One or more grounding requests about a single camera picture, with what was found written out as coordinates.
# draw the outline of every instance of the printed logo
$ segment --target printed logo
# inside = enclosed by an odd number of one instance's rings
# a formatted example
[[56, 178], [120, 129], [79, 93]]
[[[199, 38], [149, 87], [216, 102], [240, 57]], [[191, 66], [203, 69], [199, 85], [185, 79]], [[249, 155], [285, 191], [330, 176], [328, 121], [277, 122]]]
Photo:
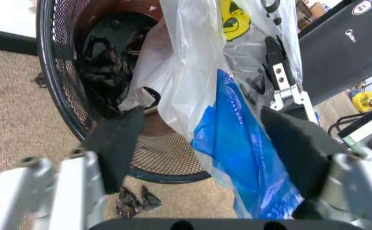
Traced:
[[351, 39], [351, 41], [353, 43], [356, 43], [357, 42], [357, 39], [354, 36], [354, 31], [353, 30], [348, 29], [348, 30], [345, 31], [345, 34]]
[[352, 10], [353, 15], [361, 15], [372, 9], [372, 0], [364, 0], [358, 3]]

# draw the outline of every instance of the screw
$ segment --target screw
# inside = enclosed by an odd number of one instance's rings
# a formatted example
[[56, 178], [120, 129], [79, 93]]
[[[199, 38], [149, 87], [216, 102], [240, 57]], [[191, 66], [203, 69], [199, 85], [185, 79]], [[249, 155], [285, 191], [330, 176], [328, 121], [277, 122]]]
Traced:
[[84, 148], [76, 148], [70, 153], [70, 159], [78, 158], [85, 156], [85, 149]]
[[21, 167], [36, 167], [38, 165], [38, 159], [36, 157], [26, 157], [19, 163]]

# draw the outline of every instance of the yellow object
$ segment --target yellow object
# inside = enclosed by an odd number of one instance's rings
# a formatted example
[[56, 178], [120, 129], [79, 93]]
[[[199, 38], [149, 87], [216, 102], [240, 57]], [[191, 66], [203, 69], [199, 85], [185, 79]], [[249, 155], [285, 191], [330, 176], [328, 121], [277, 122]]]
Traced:
[[250, 16], [232, 0], [219, 0], [221, 19], [227, 41], [240, 37], [250, 29]]
[[369, 112], [372, 110], [371, 106], [372, 92], [359, 92], [352, 97], [352, 103], [355, 108], [361, 113]]

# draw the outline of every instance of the trash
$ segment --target trash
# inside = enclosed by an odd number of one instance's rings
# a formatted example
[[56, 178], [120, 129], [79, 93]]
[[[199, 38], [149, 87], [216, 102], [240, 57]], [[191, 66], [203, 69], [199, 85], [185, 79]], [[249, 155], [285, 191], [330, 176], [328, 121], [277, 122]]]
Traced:
[[115, 210], [120, 217], [130, 219], [142, 211], [142, 204], [133, 192], [122, 186]]
[[89, 32], [75, 65], [92, 106], [103, 117], [120, 113], [140, 48], [156, 21], [139, 13], [102, 19]]
[[151, 193], [148, 188], [142, 185], [142, 199], [143, 199], [143, 209], [145, 211], [150, 211], [162, 205], [161, 200]]
[[273, 96], [263, 67], [267, 36], [280, 38], [301, 85], [295, 2], [160, 3], [164, 19], [145, 38], [122, 109], [150, 106], [143, 89], [155, 90], [161, 118], [191, 143], [206, 171], [233, 188], [239, 217], [289, 218], [302, 199], [257, 114]]
[[39, 73], [38, 76], [36, 78], [34, 78], [34, 80], [32, 80], [31, 82], [35, 81], [38, 85], [39, 88], [46, 88], [47, 87], [47, 81], [44, 77], [44, 74], [43, 73]]
[[372, 92], [350, 91], [352, 104], [360, 113], [366, 113], [372, 110]]

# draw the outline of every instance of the translucent plastic bag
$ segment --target translucent plastic bag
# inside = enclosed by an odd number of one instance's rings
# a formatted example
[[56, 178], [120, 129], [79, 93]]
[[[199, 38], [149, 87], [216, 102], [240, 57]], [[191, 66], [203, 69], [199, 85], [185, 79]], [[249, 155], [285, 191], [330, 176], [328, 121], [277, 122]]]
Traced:
[[[229, 16], [246, 13], [243, 20], [250, 21], [232, 41], [226, 41], [223, 32], [221, 7], [227, 4]], [[233, 4], [229, 0], [161, 0], [165, 21], [148, 33], [122, 107], [147, 107], [142, 87], [156, 90], [161, 95], [162, 119], [191, 142], [214, 178], [233, 188], [238, 216], [287, 218], [301, 197], [256, 119], [254, 111], [269, 99], [266, 93], [258, 93], [254, 100], [261, 103], [248, 106], [241, 90], [255, 91], [247, 78], [254, 81], [259, 69], [265, 72], [267, 35], [282, 39], [293, 75], [301, 82], [296, 24], [291, 25], [296, 22], [294, 1], [282, 3], [269, 17], [260, 0]], [[278, 17], [277, 26], [273, 20]]]

